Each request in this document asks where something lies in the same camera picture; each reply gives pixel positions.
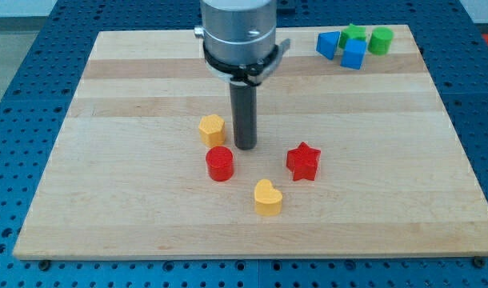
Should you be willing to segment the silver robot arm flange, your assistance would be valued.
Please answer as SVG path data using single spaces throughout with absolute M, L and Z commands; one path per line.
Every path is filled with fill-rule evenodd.
M 209 71 L 224 82 L 261 85 L 290 48 L 288 38 L 276 43 L 275 0 L 201 0 L 200 11 L 195 37 Z

